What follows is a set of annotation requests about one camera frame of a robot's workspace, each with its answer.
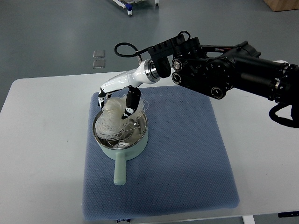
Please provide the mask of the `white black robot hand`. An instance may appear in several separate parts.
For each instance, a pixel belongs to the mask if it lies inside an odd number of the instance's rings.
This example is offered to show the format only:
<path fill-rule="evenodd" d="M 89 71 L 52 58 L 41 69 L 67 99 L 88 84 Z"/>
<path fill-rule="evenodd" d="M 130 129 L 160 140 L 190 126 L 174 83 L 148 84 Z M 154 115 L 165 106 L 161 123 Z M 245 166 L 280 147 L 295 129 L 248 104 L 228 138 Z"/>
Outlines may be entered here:
<path fill-rule="evenodd" d="M 133 115 L 140 102 L 141 91 L 138 87 L 141 84 L 154 84 L 160 80 L 160 76 L 152 60 L 141 62 L 138 68 L 123 72 L 108 81 L 101 87 L 98 94 L 98 104 L 103 108 L 105 99 L 110 98 L 113 92 L 122 90 L 128 87 L 128 95 L 126 98 L 125 110 L 122 119 L 126 119 Z"/>

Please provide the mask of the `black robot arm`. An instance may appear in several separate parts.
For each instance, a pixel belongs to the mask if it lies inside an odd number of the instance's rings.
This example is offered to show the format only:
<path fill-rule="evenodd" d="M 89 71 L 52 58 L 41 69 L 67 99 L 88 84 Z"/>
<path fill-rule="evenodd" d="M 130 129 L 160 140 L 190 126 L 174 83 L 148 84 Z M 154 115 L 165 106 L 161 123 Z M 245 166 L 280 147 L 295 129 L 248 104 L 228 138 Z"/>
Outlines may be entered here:
<path fill-rule="evenodd" d="M 299 102 L 299 67 L 261 59 L 244 41 L 235 46 L 201 45 L 184 32 L 148 48 L 161 78 L 215 99 L 237 88 L 286 105 Z"/>

